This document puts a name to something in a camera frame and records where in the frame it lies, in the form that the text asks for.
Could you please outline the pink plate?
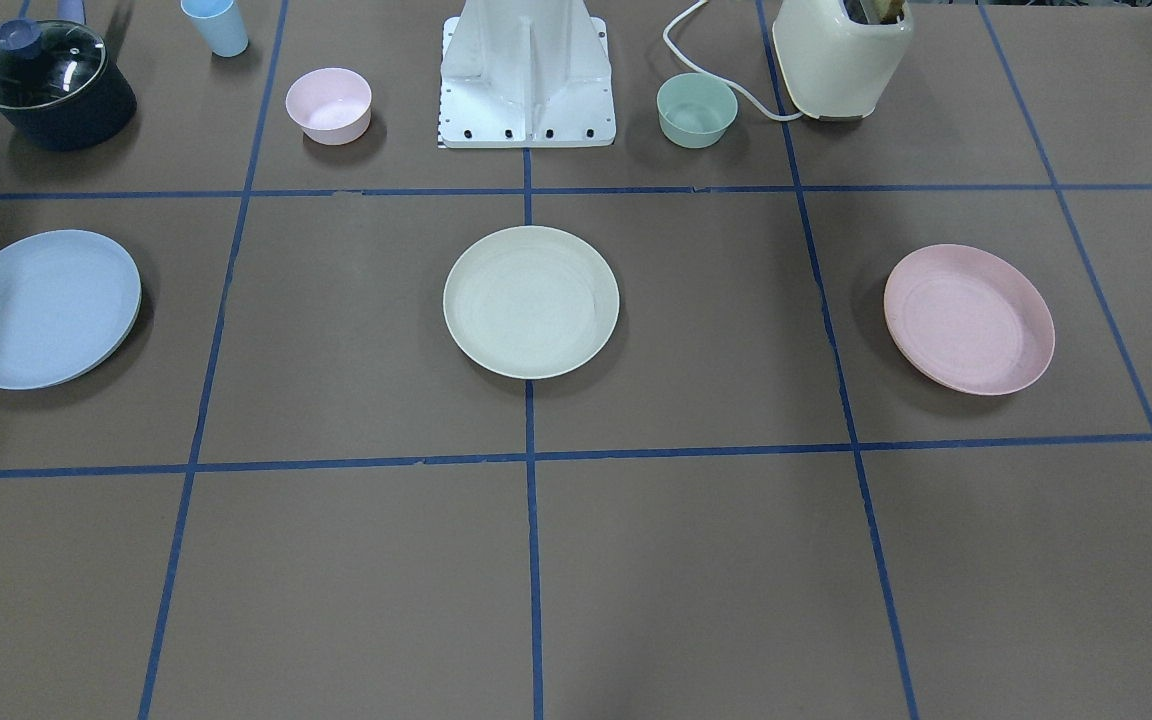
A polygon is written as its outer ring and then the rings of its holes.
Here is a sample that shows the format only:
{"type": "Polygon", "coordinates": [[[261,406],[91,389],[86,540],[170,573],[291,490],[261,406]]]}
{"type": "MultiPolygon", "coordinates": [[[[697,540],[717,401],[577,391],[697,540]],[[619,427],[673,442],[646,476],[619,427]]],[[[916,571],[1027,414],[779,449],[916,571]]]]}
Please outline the pink plate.
{"type": "Polygon", "coordinates": [[[893,266],[882,313],[905,361],[967,395],[1033,386],[1056,350],[1041,291],[1005,259],[958,243],[923,247],[893,266]]]}

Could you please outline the cream plate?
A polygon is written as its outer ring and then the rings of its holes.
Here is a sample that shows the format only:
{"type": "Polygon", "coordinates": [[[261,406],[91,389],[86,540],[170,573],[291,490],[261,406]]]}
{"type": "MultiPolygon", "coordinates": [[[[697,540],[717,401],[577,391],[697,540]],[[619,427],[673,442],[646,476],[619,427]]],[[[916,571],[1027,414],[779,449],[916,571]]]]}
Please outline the cream plate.
{"type": "Polygon", "coordinates": [[[547,225],[486,234],[445,279],[450,338],[477,365],[539,381],[602,351],[620,319],[621,291],[594,247],[547,225]]]}

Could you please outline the green bowl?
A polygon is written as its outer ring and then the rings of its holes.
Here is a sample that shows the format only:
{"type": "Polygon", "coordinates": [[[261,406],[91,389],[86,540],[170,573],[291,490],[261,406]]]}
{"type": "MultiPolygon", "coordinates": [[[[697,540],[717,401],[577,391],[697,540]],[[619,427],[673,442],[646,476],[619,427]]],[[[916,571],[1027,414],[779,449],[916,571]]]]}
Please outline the green bowl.
{"type": "Polygon", "coordinates": [[[721,141],[738,114],[735,92],[721,79],[682,73],[658,88],[655,109],[660,132],[682,149],[707,149],[721,141]]]}

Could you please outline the pink bowl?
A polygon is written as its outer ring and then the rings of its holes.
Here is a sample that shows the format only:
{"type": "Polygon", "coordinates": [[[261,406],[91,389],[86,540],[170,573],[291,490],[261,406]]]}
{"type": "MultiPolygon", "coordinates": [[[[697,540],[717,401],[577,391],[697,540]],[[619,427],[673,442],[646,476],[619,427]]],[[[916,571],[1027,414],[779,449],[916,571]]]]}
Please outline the pink bowl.
{"type": "Polygon", "coordinates": [[[291,83],[285,111],[310,141],[340,146],[365,135],[372,119],[372,88],[355,70],[311,70],[291,83]]]}

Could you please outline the cream toaster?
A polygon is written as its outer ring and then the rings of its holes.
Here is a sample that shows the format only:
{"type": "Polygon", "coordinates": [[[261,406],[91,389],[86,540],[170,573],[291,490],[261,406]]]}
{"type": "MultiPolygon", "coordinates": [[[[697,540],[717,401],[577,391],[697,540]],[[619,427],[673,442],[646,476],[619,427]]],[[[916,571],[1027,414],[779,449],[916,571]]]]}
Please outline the cream toaster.
{"type": "Polygon", "coordinates": [[[869,118],[914,41],[905,1],[782,1],[771,26],[791,104],[805,118],[869,118]]]}

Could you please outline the light blue cup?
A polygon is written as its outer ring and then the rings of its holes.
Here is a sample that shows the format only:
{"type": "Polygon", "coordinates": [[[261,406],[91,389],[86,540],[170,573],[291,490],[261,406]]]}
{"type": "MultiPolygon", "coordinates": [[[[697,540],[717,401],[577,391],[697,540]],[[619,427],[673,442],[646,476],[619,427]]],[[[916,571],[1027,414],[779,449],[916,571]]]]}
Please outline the light blue cup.
{"type": "Polygon", "coordinates": [[[238,56],[250,45],[237,1],[180,1],[182,10],[200,33],[212,55],[238,56]]]}

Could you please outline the blue plate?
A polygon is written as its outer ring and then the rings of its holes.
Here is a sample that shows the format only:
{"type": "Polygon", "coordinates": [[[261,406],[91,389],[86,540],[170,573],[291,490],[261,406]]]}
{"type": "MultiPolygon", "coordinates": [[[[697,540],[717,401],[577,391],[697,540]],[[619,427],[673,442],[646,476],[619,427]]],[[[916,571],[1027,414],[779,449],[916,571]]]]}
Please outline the blue plate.
{"type": "Polygon", "coordinates": [[[131,253],[96,232],[33,234],[0,250],[0,389],[73,381],[108,359],[141,314],[131,253]]]}

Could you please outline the dark blue saucepan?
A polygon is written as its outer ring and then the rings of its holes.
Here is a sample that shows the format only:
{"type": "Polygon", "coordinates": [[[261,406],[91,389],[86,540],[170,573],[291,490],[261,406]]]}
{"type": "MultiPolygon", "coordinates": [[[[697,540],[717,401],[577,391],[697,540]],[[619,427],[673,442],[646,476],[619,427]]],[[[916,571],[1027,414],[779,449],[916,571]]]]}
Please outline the dark blue saucepan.
{"type": "MultiPolygon", "coordinates": [[[[88,26],[86,9],[82,1],[59,1],[56,18],[73,20],[88,26]]],[[[103,36],[96,29],[92,31],[103,36]]],[[[109,50],[104,36],[103,38],[109,51],[109,65],[81,94],[69,97],[65,103],[50,108],[0,109],[0,114],[26,141],[50,151],[68,152],[92,147],[122,132],[132,122],[138,101],[116,65],[113,50],[109,50]]]]}

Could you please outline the glass pot lid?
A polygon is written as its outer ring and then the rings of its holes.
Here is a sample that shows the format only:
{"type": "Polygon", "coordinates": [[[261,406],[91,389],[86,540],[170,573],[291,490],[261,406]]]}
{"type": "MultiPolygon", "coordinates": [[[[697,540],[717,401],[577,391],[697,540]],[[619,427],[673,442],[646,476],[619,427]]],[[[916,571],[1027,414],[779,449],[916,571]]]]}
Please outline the glass pot lid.
{"type": "Polygon", "coordinates": [[[67,18],[0,23],[0,109],[35,109],[81,94],[109,65],[103,36],[67,18]]]}

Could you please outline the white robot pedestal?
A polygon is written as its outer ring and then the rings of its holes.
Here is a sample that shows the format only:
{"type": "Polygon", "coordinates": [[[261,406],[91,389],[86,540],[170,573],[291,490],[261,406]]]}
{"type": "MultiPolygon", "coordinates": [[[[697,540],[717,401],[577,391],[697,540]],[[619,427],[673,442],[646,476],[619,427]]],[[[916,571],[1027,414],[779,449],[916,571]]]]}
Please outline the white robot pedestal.
{"type": "Polygon", "coordinates": [[[608,28],[584,1],[467,1],[444,20],[444,149],[585,149],[617,136],[608,28]]]}

